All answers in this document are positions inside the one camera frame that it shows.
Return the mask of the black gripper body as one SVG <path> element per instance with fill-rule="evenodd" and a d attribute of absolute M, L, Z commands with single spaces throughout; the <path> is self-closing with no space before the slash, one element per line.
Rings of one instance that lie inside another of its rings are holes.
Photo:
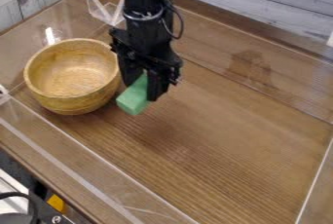
<path fill-rule="evenodd" d="M 126 29 L 112 29 L 113 51 L 118 56 L 136 60 L 144 72 L 168 70 L 170 84 L 176 85 L 181 76 L 184 61 L 172 48 L 174 35 L 174 15 L 172 10 L 160 10 L 156 14 L 124 12 Z"/>

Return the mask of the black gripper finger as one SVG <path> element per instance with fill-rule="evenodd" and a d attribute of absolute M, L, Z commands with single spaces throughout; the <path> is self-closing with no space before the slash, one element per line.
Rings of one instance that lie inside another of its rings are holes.
<path fill-rule="evenodd" d="M 128 87 L 138 80 L 138 78 L 144 74 L 144 68 L 141 64 L 136 60 L 132 60 L 125 56 L 120 57 L 120 70 L 124 83 Z"/>
<path fill-rule="evenodd" d="M 150 101 L 157 101 L 168 92 L 170 85 L 170 72 L 168 70 L 150 69 L 148 72 L 148 78 L 148 99 Z"/>

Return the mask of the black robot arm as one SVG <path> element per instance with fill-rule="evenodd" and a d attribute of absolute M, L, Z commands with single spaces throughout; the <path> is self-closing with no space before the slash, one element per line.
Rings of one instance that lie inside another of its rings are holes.
<path fill-rule="evenodd" d="M 181 76 L 184 61 L 172 41 L 184 35 L 184 17 L 172 0 L 124 0 L 122 15 L 126 29 L 110 30 L 122 80 L 132 86 L 146 73 L 148 99 L 157 101 Z"/>

